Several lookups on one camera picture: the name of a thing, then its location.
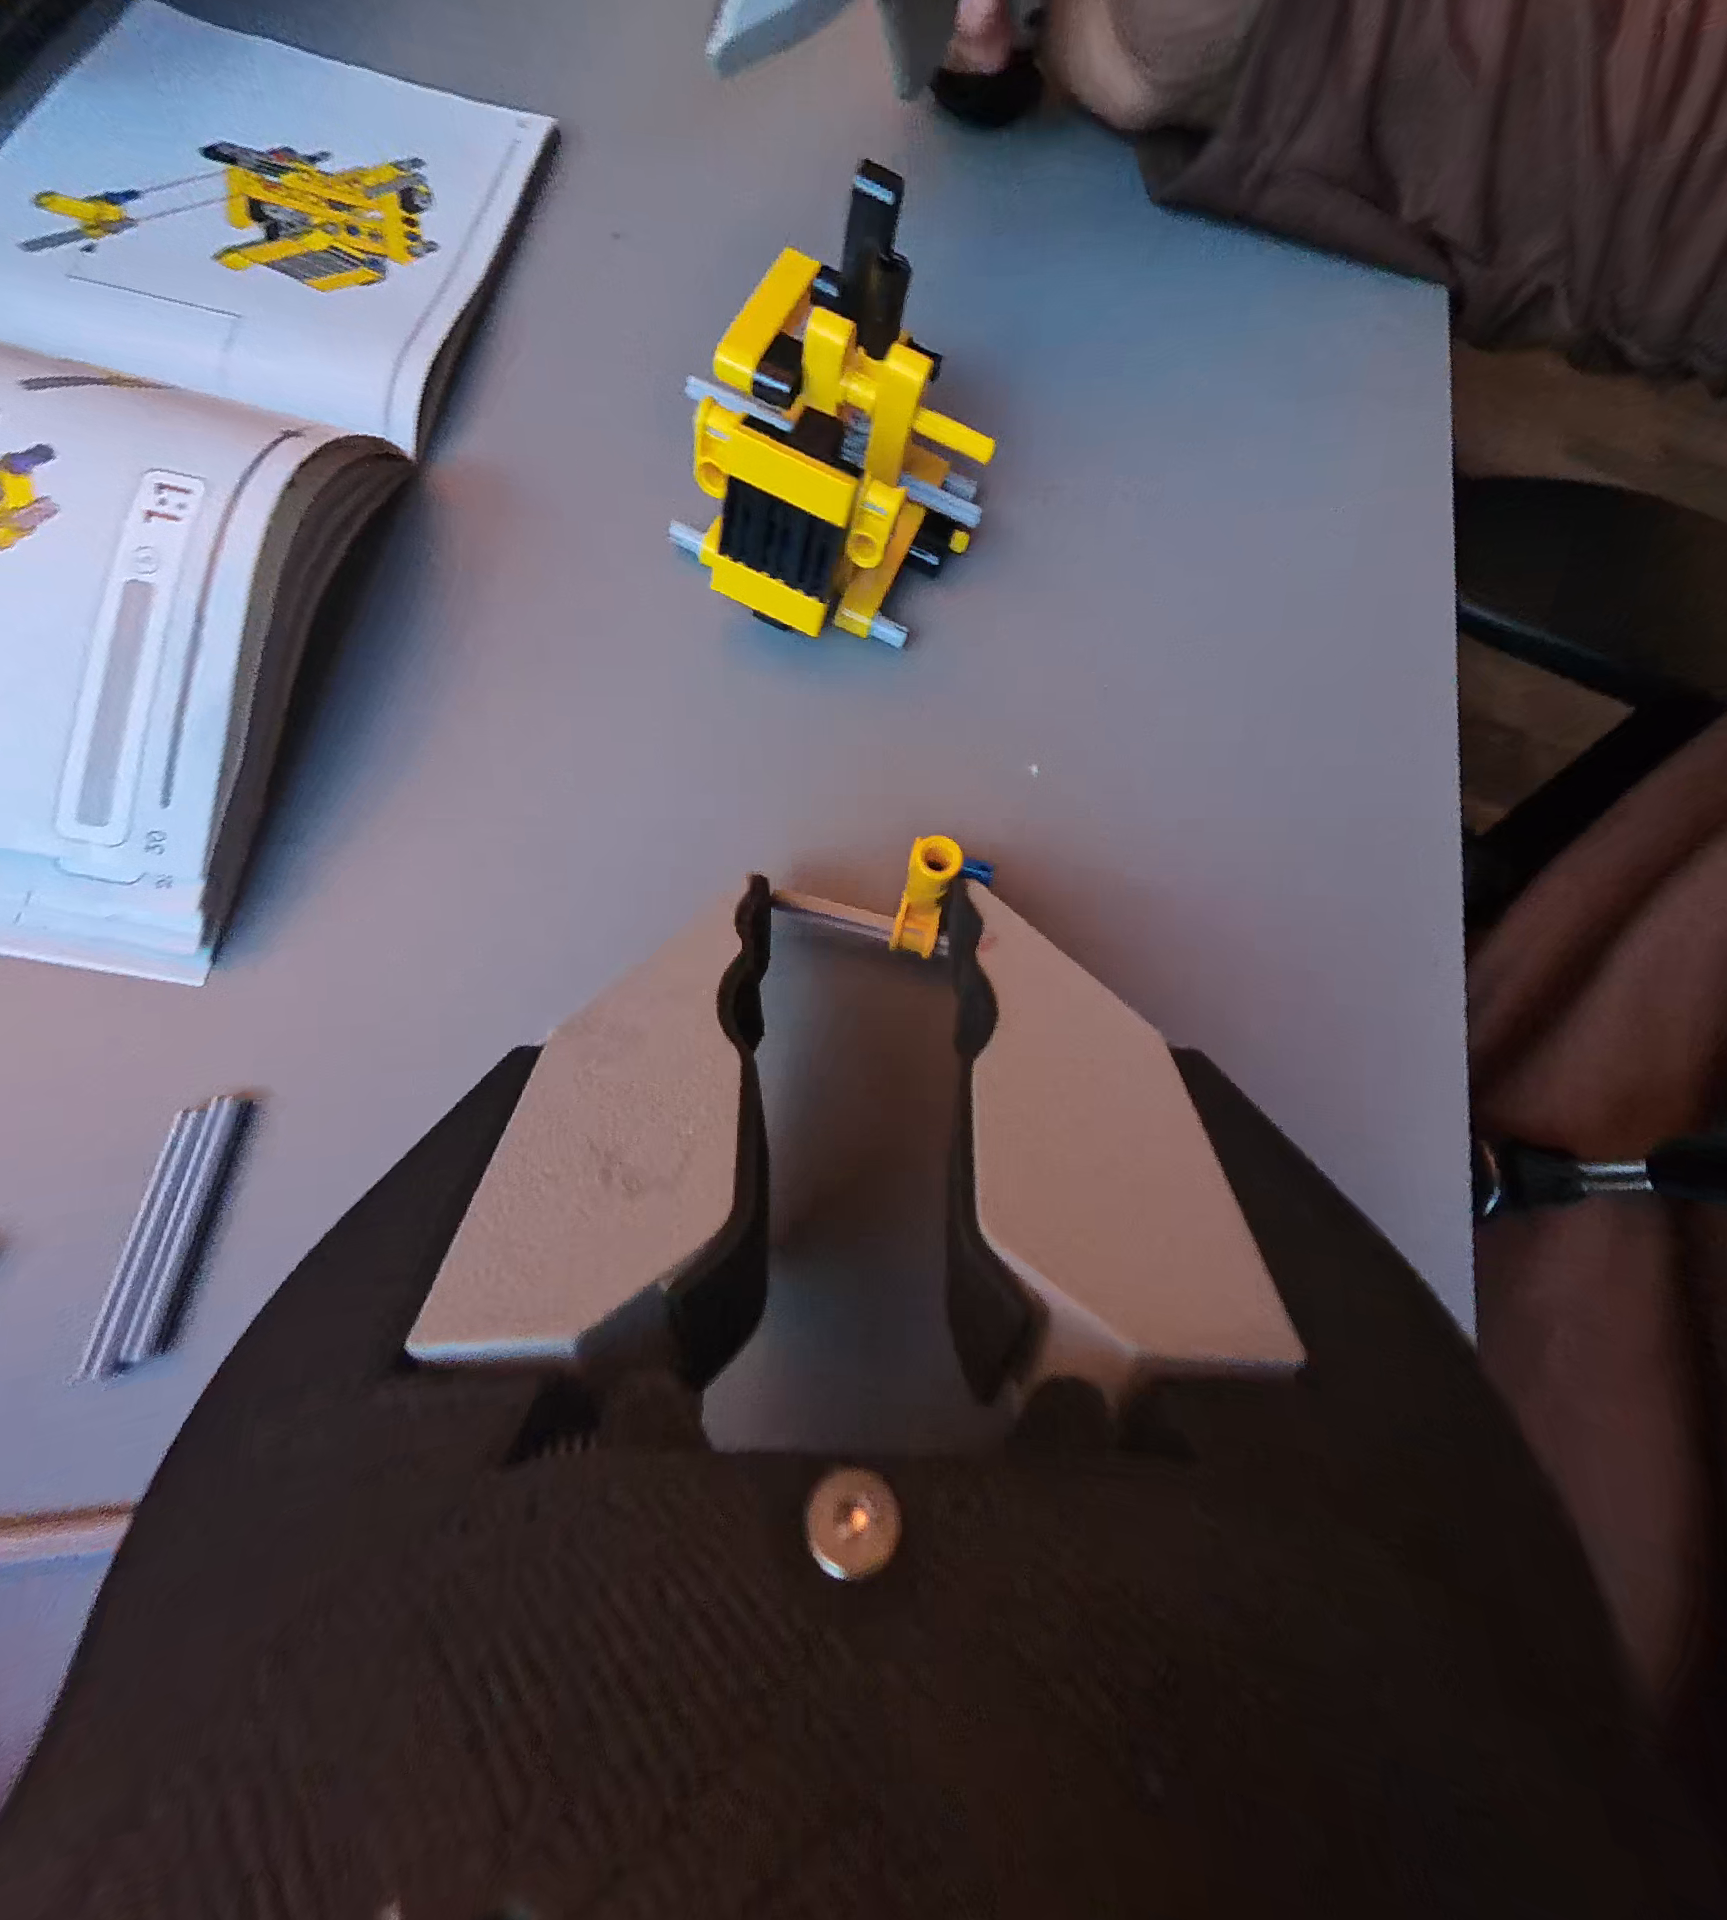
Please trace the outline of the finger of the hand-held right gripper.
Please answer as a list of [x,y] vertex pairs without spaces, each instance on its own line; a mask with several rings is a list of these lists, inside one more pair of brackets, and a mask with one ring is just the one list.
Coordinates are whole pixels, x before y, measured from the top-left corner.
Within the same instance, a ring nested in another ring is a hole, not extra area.
[[900,100],[916,100],[948,70],[960,2],[882,0],[878,19]]
[[801,46],[841,14],[841,2],[719,2],[707,61],[713,73],[731,78]]

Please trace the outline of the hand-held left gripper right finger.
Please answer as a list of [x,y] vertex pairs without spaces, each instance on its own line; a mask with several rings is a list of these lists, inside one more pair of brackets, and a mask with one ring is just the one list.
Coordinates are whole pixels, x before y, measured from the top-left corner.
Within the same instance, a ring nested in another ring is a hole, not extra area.
[[982,883],[950,905],[962,1085],[946,1310],[972,1395],[1290,1378],[1308,1361],[1156,1026]]

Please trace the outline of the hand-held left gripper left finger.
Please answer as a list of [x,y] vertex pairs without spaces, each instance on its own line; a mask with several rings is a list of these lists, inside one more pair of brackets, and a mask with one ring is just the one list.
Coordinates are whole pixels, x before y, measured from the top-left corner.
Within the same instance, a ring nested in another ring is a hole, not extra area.
[[669,1371],[711,1386],[763,1322],[759,1070],[775,893],[753,877],[541,1046],[405,1353],[423,1367]]

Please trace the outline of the small yellow lego connector assembly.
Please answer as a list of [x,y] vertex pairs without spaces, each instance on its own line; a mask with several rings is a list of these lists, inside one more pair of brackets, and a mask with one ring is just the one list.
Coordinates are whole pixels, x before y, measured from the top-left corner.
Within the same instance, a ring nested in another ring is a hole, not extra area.
[[779,887],[773,890],[773,912],[805,931],[815,928],[827,936],[858,940],[930,962],[948,956],[946,909],[952,890],[964,881],[988,884],[994,879],[996,870],[988,860],[966,855],[962,844],[944,832],[928,832],[910,849],[894,915],[878,915]]

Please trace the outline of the yellow and black lego model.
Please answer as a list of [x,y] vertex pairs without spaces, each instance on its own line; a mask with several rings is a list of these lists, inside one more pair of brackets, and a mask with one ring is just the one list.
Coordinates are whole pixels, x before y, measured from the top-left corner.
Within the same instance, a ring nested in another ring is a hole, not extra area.
[[761,622],[902,651],[888,608],[910,574],[962,557],[998,445],[940,412],[940,357],[906,326],[906,181],[862,159],[843,249],[779,253],[719,340],[695,403],[693,475],[709,526],[671,526],[715,594]]

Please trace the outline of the person's right forearm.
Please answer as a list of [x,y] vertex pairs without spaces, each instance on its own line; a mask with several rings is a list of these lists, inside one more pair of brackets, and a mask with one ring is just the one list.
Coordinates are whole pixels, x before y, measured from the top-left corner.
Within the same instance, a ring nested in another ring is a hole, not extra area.
[[1158,204],[1446,286],[1480,348],[1727,403],[1727,2],[1266,5]]

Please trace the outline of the grey lego axle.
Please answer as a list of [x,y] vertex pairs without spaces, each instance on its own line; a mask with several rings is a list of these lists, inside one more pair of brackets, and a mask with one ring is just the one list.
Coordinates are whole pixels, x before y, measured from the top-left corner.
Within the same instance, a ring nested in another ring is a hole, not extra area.
[[171,1346],[255,1112],[253,1096],[231,1094],[213,1100],[199,1117],[187,1164],[171,1190],[167,1224],[157,1238],[157,1255],[149,1271],[151,1285],[141,1296],[123,1346],[125,1367],[137,1368]]
[[149,1271],[157,1255],[157,1238],[167,1224],[171,1190],[187,1164],[199,1117],[209,1105],[185,1111],[173,1123],[87,1345],[79,1381],[111,1381],[131,1371],[123,1365],[123,1346],[133,1328],[141,1296],[151,1285]]

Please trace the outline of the open lego instruction booklet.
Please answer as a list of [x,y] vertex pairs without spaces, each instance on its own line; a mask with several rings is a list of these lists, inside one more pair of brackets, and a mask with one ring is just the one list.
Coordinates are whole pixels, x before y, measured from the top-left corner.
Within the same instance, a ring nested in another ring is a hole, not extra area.
[[559,136],[133,5],[0,149],[0,956],[207,980]]

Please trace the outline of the person's right hand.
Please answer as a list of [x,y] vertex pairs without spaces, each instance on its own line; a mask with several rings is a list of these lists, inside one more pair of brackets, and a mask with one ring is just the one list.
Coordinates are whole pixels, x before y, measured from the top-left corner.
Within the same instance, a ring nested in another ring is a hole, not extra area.
[[960,2],[940,74],[996,83],[1032,69],[1118,133],[1200,127],[1242,64],[1252,5]]

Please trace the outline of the person's leg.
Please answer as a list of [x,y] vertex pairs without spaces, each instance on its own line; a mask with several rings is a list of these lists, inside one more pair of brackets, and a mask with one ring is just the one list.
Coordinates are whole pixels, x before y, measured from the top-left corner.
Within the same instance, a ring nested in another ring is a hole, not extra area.
[[[1727,1123],[1727,715],[1478,940],[1468,1023],[1482,1139],[1636,1160]],[[1727,1875],[1727,1206],[1506,1212],[1476,1289],[1484,1368]]]

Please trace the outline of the black chair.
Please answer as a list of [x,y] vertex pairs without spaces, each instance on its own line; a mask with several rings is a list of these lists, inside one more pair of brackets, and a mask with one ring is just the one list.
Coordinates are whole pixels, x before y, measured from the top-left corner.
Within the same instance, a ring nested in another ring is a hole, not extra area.
[[1474,938],[1670,756],[1727,715],[1727,525],[1608,484],[1454,482],[1458,630],[1626,715],[1496,826],[1464,830]]

